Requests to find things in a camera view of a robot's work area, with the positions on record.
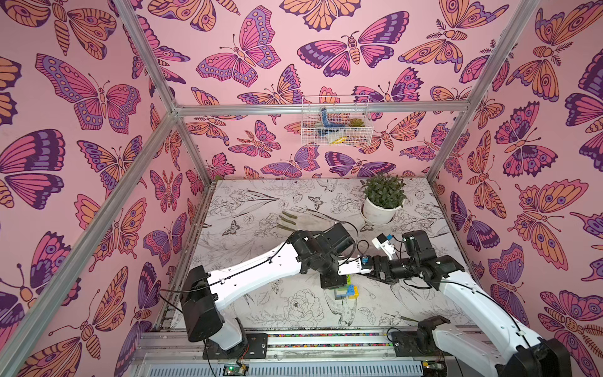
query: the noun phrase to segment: vent grille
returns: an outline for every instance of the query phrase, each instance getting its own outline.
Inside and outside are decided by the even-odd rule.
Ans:
[[[223,376],[224,364],[213,364],[216,376]],[[145,377],[212,376],[207,365],[163,364],[150,367]],[[420,361],[337,361],[322,363],[251,362],[247,376],[254,377],[397,377],[423,376]]]

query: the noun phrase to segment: green leaves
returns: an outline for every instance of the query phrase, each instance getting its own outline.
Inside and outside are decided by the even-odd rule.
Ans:
[[[376,206],[392,209],[402,205],[406,198],[404,195],[404,183],[398,176],[384,176],[379,174],[362,182],[364,193]]]

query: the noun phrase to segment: succulent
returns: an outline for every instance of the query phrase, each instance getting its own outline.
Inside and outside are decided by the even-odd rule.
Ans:
[[[350,120],[348,125],[350,127],[364,127],[364,121],[360,118],[354,118]]]
[[[402,202],[406,199],[402,189],[405,184],[398,176],[378,174],[366,182],[361,182],[367,198],[376,206],[392,209],[402,206]]]

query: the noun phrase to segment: pink butterfly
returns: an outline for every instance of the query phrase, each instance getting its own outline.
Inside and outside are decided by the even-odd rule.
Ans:
[[[416,158],[419,161],[431,161],[435,158],[435,153],[440,150],[444,139],[448,135],[449,129],[446,128],[446,123],[438,123],[431,133],[431,141],[423,139],[425,145],[418,147],[410,147],[400,151],[400,156],[408,156]]]
[[[138,89],[117,84],[107,92],[103,87],[97,91],[77,69],[43,54],[37,55],[36,69],[48,77],[59,97],[75,103],[75,114],[82,130],[100,130],[103,118],[108,117],[113,131],[128,133],[128,115],[136,114],[136,105],[140,102]]]
[[[233,53],[221,52],[203,59],[197,66],[197,73],[203,78],[213,77],[219,81],[234,79],[236,82],[250,87],[257,80],[257,72],[253,67],[272,68],[280,62],[280,57],[269,44],[274,37],[270,26],[272,12],[263,6],[251,11],[243,21],[239,32],[239,45],[232,49]]]
[[[226,161],[226,155],[224,153],[218,153],[212,158],[212,164],[205,160],[207,164],[207,173],[211,180],[215,180],[216,177],[224,178],[228,174],[235,173],[235,167]]]
[[[151,170],[151,182],[155,185],[155,198],[160,201],[162,211],[167,211],[168,208],[172,207],[172,210],[176,210],[176,199],[180,197],[180,185],[182,184],[182,173],[178,174],[174,180],[174,172],[171,172],[169,179],[163,171],[163,180],[155,172]]]
[[[444,162],[444,169],[446,169],[448,173],[451,173],[453,177],[456,177],[458,180],[457,182],[460,182],[461,179],[463,179],[463,169],[461,168],[461,163],[458,160],[463,156],[463,154],[459,152],[465,146],[467,141],[469,141],[469,136],[469,131],[461,135],[454,148],[452,148],[452,152],[450,152],[448,158]]]
[[[191,183],[191,192],[193,195],[197,195],[199,192],[203,192],[203,190],[205,190],[205,185],[203,184],[203,180],[201,180],[201,176],[199,176],[199,174],[189,169],[186,171],[186,178]]]
[[[259,153],[260,157],[268,158],[270,157],[270,153],[268,152],[272,152],[273,149],[280,149],[280,144],[274,141],[276,136],[274,133],[268,131],[264,122],[260,120],[256,121],[255,132],[257,140],[251,132],[246,130],[245,133],[249,136],[249,139],[237,138],[237,140],[249,144],[235,145],[228,148],[228,150],[235,153],[245,153],[251,157],[257,156]]]
[[[303,45],[297,50],[297,55],[314,68],[322,68],[325,77],[350,74],[350,59],[354,64],[360,64],[360,55],[371,68],[375,68],[383,59],[394,55],[394,49],[389,46],[372,43],[387,43],[395,45],[408,25],[408,12],[399,11],[388,14],[370,25],[356,40],[353,37],[357,31],[347,37],[347,43],[339,40],[319,40]]]
[[[352,95],[355,96],[354,102],[418,101],[418,90],[421,89],[423,82],[417,77],[417,73],[413,68],[406,68],[391,88],[391,94],[388,93],[390,91],[390,81],[387,83],[387,90],[383,90],[381,85],[377,85],[383,94],[366,86],[355,86],[352,92]],[[381,118],[382,115],[383,113],[371,113],[371,119],[375,121]]]
[[[188,62],[191,58],[189,58],[188,56],[183,55],[180,52],[178,52],[172,48],[169,48],[167,46],[160,46],[161,42],[159,42],[159,39],[155,35],[155,32],[149,26],[147,19],[142,16],[137,16],[137,17],[138,17],[138,23],[140,24],[142,31],[145,33],[145,36],[147,37],[147,42],[149,43],[149,46],[153,50],[153,54],[155,55],[155,58],[157,59],[157,64],[159,65],[159,69],[163,73],[163,77],[168,81],[186,84],[185,79],[181,78],[177,74],[175,74],[172,71],[170,71],[169,69],[165,68],[165,67],[169,67],[169,63],[166,62],[165,60],[171,60],[173,62]],[[134,42],[132,41],[132,38],[130,37],[130,33],[128,33],[128,30],[126,30],[125,25],[124,25],[124,31],[125,31],[125,35],[128,37],[128,41],[130,42],[130,47],[132,47],[132,52],[134,53],[134,59],[132,60],[132,78],[138,78],[140,76],[140,74],[142,73],[142,71],[144,71],[145,75],[147,75],[147,67],[145,67],[145,63],[140,58],[138,49],[134,45]],[[149,77],[149,93],[150,93],[151,97],[153,96],[154,92],[155,92],[155,84]]]

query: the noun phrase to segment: butterfly print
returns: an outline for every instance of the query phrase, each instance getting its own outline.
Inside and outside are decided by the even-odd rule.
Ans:
[[[484,48],[484,49],[480,50],[479,52],[481,52],[482,54],[486,54],[486,53],[491,54],[492,51],[494,51],[495,47],[496,47],[496,40],[493,39],[490,41],[489,48]],[[517,47],[516,43],[511,48],[511,51],[509,52],[508,56],[510,58],[514,57],[513,50],[515,49],[515,47]],[[466,84],[470,81],[477,80],[479,75],[481,75],[483,68],[486,66],[486,62],[488,61],[489,58],[490,58],[490,55],[484,55],[484,56],[477,57],[477,58],[473,59],[472,61],[470,61],[465,66],[465,70],[462,71],[459,82]],[[498,73],[496,74],[494,81],[492,81],[492,90],[494,90],[495,92],[498,91],[500,89],[500,87],[505,83],[505,80],[507,79],[508,74],[509,74],[509,60],[505,59],[503,65],[498,70]]]
[[[199,192],[203,193],[205,185],[199,174],[189,169],[186,171],[186,178],[191,183],[191,193],[193,195],[197,195]]]
[[[116,155],[90,141],[79,140],[77,144],[80,146],[80,150],[84,153],[86,159],[88,159],[90,167],[95,172],[101,173],[101,182],[106,190],[105,198],[108,198],[111,192],[113,192],[119,180],[132,166],[136,156],[142,151],[141,136],[135,136],[125,146],[123,153],[118,153],[112,148]]]
[[[237,225],[236,220],[233,220],[230,223],[230,227],[228,229],[226,229],[224,231],[224,233],[222,233],[222,236],[226,236],[229,234],[236,234],[236,231],[239,230],[241,227],[239,225]]]
[[[578,324],[576,321],[594,321],[603,317],[603,297],[595,294],[580,297],[570,291],[560,291],[559,298],[553,292],[541,292],[540,298],[550,307],[545,306],[548,315],[539,313],[540,323],[563,343],[578,366],[588,377],[599,377],[599,371],[589,350],[578,338],[582,336],[588,347],[599,357],[601,350],[589,335],[601,336],[598,325]]]
[[[595,55],[592,62],[586,67],[582,78],[578,82],[578,87],[603,100],[601,80],[603,80],[603,50]],[[573,127],[592,121],[586,128],[586,133],[603,130],[603,103],[596,98],[582,93],[572,93],[566,98],[566,108],[569,109],[567,126]],[[579,150],[580,154],[595,161],[593,166],[599,171],[603,171],[601,145],[603,145],[603,133],[599,133],[587,141]]]
[[[324,204],[324,202],[320,200],[320,197],[308,197],[308,199],[310,199],[314,203],[314,209],[316,211],[318,211],[320,206]]]
[[[366,86],[355,86],[352,95],[355,96],[354,102],[411,102],[418,101],[418,90],[421,89],[423,82],[417,77],[417,71],[413,68],[406,68],[399,76],[394,86],[391,88],[390,84],[387,83],[387,90],[383,90],[381,85],[377,85],[378,91],[371,89]],[[371,113],[371,119],[373,122],[380,119],[383,113]]]
[[[562,210],[580,198],[589,187],[588,183],[582,183],[579,179],[571,182],[565,179],[544,185],[541,189],[536,185],[524,190],[519,185],[515,187],[519,190],[519,205],[523,213],[517,216],[515,226],[507,230],[516,230],[524,241],[532,242],[532,247],[538,250],[538,254],[542,255],[545,261],[553,263],[557,269],[567,271],[567,258],[563,248],[546,223],[551,225],[549,220],[552,217],[563,217],[550,214]]]
[[[197,66],[197,73],[203,78],[213,77],[219,81],[232,78],[250,87],[257,80],[253,67],[269,69],[280,62],[280,57],[269,44],[275,34],[270,26],[271,15],[272,12],[261,5],[252,10],[241,25],[240,48],[235,45],[234,54],[221,52],[206,57]]]
[[[339,40],[319,40],[300,47],[297,55],[317,69],[326,64],[323,70],[325,77],[348,76],[350,60],[354,64],[360,64],[361,54],[371,68],[375,68],[381,60],[392,57],[394,55],[392,47],[377,43],[395,45],[406,30],[406,25],[408,25],[408,12],[391,13],[370,25],[358,40],[354,38],[354,34],[358,32],[355,31],[349,36],[342,36],[347,38],[347,43]]]
[[[159,255],[161,267],[169,262],[170,252],[174,255],[182,250],[182,235],[186,230],[186,213],[180,214],[176,222],[172,224],[172,229],[166,229],[168,233],[162,230],[155,230],[147,234],[143,241],[143,246],[151,252],[151,255]]]
[[[245,165],[244,169],[245,169],[245,178],[247,178],[247,179],[264,179],[264,177],[260,177],[260,174],[256,170],[250,168],[249,166]]]
[[[218,99],[209,93],[205,93],[196,87],[192,87],[191,91],[197,100],[197,103],[201,106],[217,106],[220,105]],[[186,124],[189,132],[193,135],[205,135],[208,138],[222,139],[224,145],[228,145],[228,135],[224,133],[217,126],[223,127],[226,125],[224,121],[238,121],[239,119],[245,118],[246,115],[204,115],[195,117],[198,122],[190,122]]]
[[[284,0],[279,7],[287,13],[303,16],[304,24],[316,31],[330,30],[337,17],[354,15],[361,0]]]
[[[339,103],[340,99],[337,97],[337,93],[333,89],[323,86],[320,88],[320,95],[318,96],[318,103]],[[332,122],[337,124],[348,124],[350,121],[349,113],[330,113],[329,118]],[[302,122],[293,122],[285,126],[285,130],[294,133],[296,135],[302,134]]]
[[[189,215],[189,225],[192,225],[192,222],[195,220],[195,215],[197,214],[198,206],[192,204],[190,198],[186,198],[186,207]]]
[[[550,20],[544,19],[542,8],[536,13],[534,29],[536,36],[545,44],[555,47],[539,46],[532,51],[541,60],[534,60],[517,68],[506,82],[509,85],[516,78],[520,79],[524,86],[532,84],[532,92],[538,97],[556,102],[559,99],[559,83],[551,61],[561,66],[561,59],[556,52],[562,52],[569,48],[573,42],[567,42],[576,34],[586,29],[603,15],[603,2],[588,2],[581,4],[572,10],[567,17],[565,12],[557,13]]]
[[[0,56],[0,75],[0,90],[14,87],[21,77],[21,65]],[[13,123],[13,117],[18,114],[16,106],[9,92],[0,92],[0,125]]]
[[[75,216],[80,221],[80,227],[86,229],[101,206],[84,194],[78,194],[77,201],[74,204],[78,211]],[[89,272],[94,270],[97,262],[111,256],[115,249],[118,249],[123,254],[131,253],[134,259],[136,259],[134,248],[138,244],[138,231],[141,229],[142,222],[147,214],[146,199],[139,199],[130,207],[125,215],[123,212],[124,209],[122,208],[122,214],[109,226],[101,243],[96,247],[93,254],[94,263],[88,269]]]
[[[137,17],[138,23],[140,24],[144,35],[147,37],[147,42],[153,50],[155,59],[157,59],[157,64],[159,65],[159,69],[161,70],[163,77],[167,81],[186,84],[185,79],[181,78],[180,76],[166,68],[169,67],[169,63],[166,62],[166,60],[170,60],[172,62],[188,62],[191,58],[167,46],[160,46],[161,42],[159,42],[159,38],[157,38],[153,29],[151,29],[151,27],[149,26],[147,19],[142,16]],[[128,30],[125,28],[125,25],[123,26],[125,35],[128,37],[130,47],[132,48],[132,52],[134,53],[134,59],[132,60],[132,78],[138,78],[143,71],[146,76],[148,75],[147,67],[145,67],[145,63],[142,61],[140,53],[138,52],[136,45],[134,45],[134,41],[132,41],[132,38],[130,37],[130,33],[128,33]],[[149,77],[149,94],[151,95],[151,97],[153,96],[153,93],[155,93],[155,84],[151,80],[151,77]]]
[[[478,174],[477,176],[469,178],[467,184],[478,186],[473,193],[473,204],[475,204],[477,208],[484,209],[485,207],[496,216],[506,218],[507,210],[505,209],[504,204],[502,204],[502,200],[500,200],[500,197],[492,186],[486,182],[486,180],[494,182],[488,175],[488,172],[494,166],[494,156],[492,156],[492,165],[490,166],[490,169],[486,171],[489,155],[490,131],[486,131],[479,141],[477,148],[475,148],[475,152],[472,151],[467,157],[467,167],[469,167],[470,171]]]
[[[449,129],[446,128],[446,123],[438,123],[431,133],[431,141],[423,139],[425,145],[419,145],[418,147],[410,147],[400,151],[400,156],[408,156],[409,158],[416,158],[419,161],[431,161],[435,158],[435,154],[440,150],[444,139],[448,135]]]
[[[494,101],[494,99],[488,99],[488,93],[486,92],[485,97],[479,102],[478,109],[475,110],[475,115],[473,116],[473,120],[479,118],[478,121],[478,130],[481,130],[488,124],[489,119],[494,119],[502,114],[505,111],[505,105],[502,103],[489,103],[490,101]]]
[[[490,295],[507,313],[529,327],[528,315],[522,305],[523,298],[520,300],[517,297],[517,289],[523,283],[519,287],[514,286],[523,273],[523,265],[523,248],[516,243],[503,250],[500,258],[488,259],[488,270],[497,280],[496,284],[490,286]]]
[[[469,0],[440,0],[440,10],[450,29],[446,30],[446,24],[438,19],[435,22],[438,31],[426,38],[435,39],[441,36],[444,36],[444,38],[432,40],[410,49],[400,55],[398,60],[412,64],[425,64],[432,60],[435,64],[451,62],[454,63],[454,71],[459,72],[463,66],[463,53],[451,41],[465,40],[467,35],[454,29],[468,29],[486,25],[505,13],[508,7],[509,5],[503,5],[490,13],[484,11],[484,6],[478,1],[469,5]]]
[[[238,8],[233,0],[215,0],[226,10],[240,16]],[[186,21],[192,16],[191,27],[199,31],[210,31],[216,24],[216,10],[212,0],[151,0],[148,10],[155,16]]]
[[[318,146],[308,144],[301,147],[296,152],[295,157],[291,155],[289,161],[281,160],[282,162],[269,163],[261,168],[260,171],[264,174],[272,174],[277,177],[284,175],[287,178],[299,178],[302,176],[302,170],[314,171],[320,168],[318,162],[316,162],[316,157],[318,156]]]
[[[466,87],[465,89],[461,90],[460,93],[454,87],[452,88],[452,90],[454,90],[456,94],[452,94],[451,91],[449,91],[443,86],[434,86],[429,91],[429,94],[431,95],[431,98],[434,101],[467,101],[469,95],[471,94],[471,87]]]
[[[482,262],[480,262],[479,264],[475,264],[475,262],[471,262],[471,267],[473,267],[473,271],[475,272],[475,275],[477,275],[478,280],[482,278],[482,276],[484,275],[484,266],[482,265]]]
[[[463,179],[463,169],[461,168],[461,162],[458,159],[463,158],[463,154],[460,153],[467,141],[469,141],[469,131],[461,134],[456,141],[455,146],[452,148],[452,152],[448,155],[448,158],[444,162],[444,169],[448,173],[451,173],[453,177],[456,177],[457,182]]]
[[[514,109],[511,120],[504,122],[496,132],[497,144],[512,144],[505,149],[505,153],[513,152],[502,165],[503,171],[510,177],[517,177],[525,171],[527,174],[536,176],[543,168],[551,167],[557,160],[557,153],[538,145],[526,145],[528,142],[540,140],[528,140],[530,127],[536,120],[540,102],[528,102],[526,107]]]
[[[207,160],[205,160],[205,163],[207,164],[207,173],[211,180],[215,180],[216,177],[224,178],[229,174],[234,174],[236,171],[235,167],[231,163],[228,163],[224,153],[214,155],[211,164]]]
[[[256,121],[255,137],[250,131],[246,130],[245,133],[247,134],[249,139],[237,138],[237,140],[242,143],[248,144],[235,145],[233,147],[228,148],[229,151],[234,153],[245,153],[250,157],[254,157],[259,154],[260,157],[269,158],[269,152],[272,152],[272,150],[275,149],[280,149],[280,144],[275,141],[276,135],[268,131],[266,124],[260,120]]]
[[[339,152],[327,152],[324,158],[327,160],[327,164],[332,166],[329,171],[339,174],[340,177],[351,173],[352,175],[356,174],[358,178],[367,178],[376,176],[377,174],[386,174],[396,168],[391,162],[354,160],[350,156]]]
[[[32,171],[59,171],[64,155],[65,140],[58,130],[34,131],[13,141],[0,154],[0,173],[10,174],[0,179],[0,204],[14,207],[12,189],[31,207],[43,209],[48,197],[60,192],[64,183],[53,174]]]
[[[140,102],[138,89],[117,84],[105,91],[104,85],[100,87],[97,84],[97,90],[71,65],[43,54],[37,55],[36,69],[50,80],[56,95],[75,103],[74,111],[82,130],[100,130],[103,118],[108,117],[113,131],[128,133],[128,115],[136,113],[136,105]]]
[[[450,219],[459,232],[461,229],[467,234],[467,245],[473,246],[475,251],[494,247],[500,243],[498,234],[487,224],[474,220],[475,215],[467,210],[461,197],[454,191],[450,193],[450,210],[453,212]]]
[[[157,280],[155,268],[149,262],[142,266],[140,279],[138,280],[138,310],[134,307],[134,316],[130,320],[134,325],[130,329],[124,340],[124,345],[119,351],[117,363],[115,365],[115,374],[113,377],[121,377],[134,360],[134,353],[138,349],[138,339],[141,335],[149,331],[153,324],[146,321],[151,317],[151,308],[159,303],[159,291],[161,290],[161,280]]]
[[[103,332],[112,331],[124,321],[127,307],[124,302],[124,294],[127,283],[128,267],[124,267],[109,284],[91,323],[88,322],[90,318],[89,314],[88,318],[79,327],[63,326],[51,331],[48,333],[48,336],[52,336],[63,328],[80,330],[81,334],[53,344],[28,357],[23,367],[21,367],[19,374],[17,374],[18,377],[34,375],[74,376],[80,365],[81,349],[84,342],[90,356],[100,360],[101,342],[94,333],[94,330]],[[96,291],[90,305],[92,305],[94,298],[99,292],[100,290]]]
[[[11,285],[4,279],[0,279],[0,284],[18,289],[21,300],[27,304],[28,308],[31,308],[34,302],[36,302],[37,296],[42,293],[46,284],[52,279],[70,251],[71,246],[63,244],[63,236],[46,232],[42,236],[42,239],[40,239],[40,242],[38,242],[31,260],[30,284],[25,285],[21,264],[17,264],[17,268],[21,273],[21,283],[19,285]],[[81,289],[80,282],[80,278],[75,281],[69,294],[63,300],[62,306],[67,306],[78,298],[78,292]],[[23,305],[19,302],[17,296],[0,292],[0,350],[4,347],[4,344],[16,330],[24,316]]]
[[[182,173],[178,174],[174,180],[174,172],[171,172],[168,176],[163,171],[163,180],[155,172],[151,170],[149,172],[151,176],[151,182],[155,186],[155,198],[160,201],[159,205],[161,211],[165,212],[168,208],[172,207],[172,210],[176,210],[177,199],[180,197],[180,185],[182,184]]]
[[[53,2],[51,7],[50,1],[0,1],[0,7],[13,21],[30,28],[44,25],[52,8],[52,14],[57,18],[54,30],[63,55],[67,56],[69,50],[69,28],[66,24],[69,22],[75,38],[86,52],[96,59],[104,59],[107,47],[101,41],[109,39],[115,31],[115,18],[105,11],[93,8],[66,11],[64,4],[65,2]]]

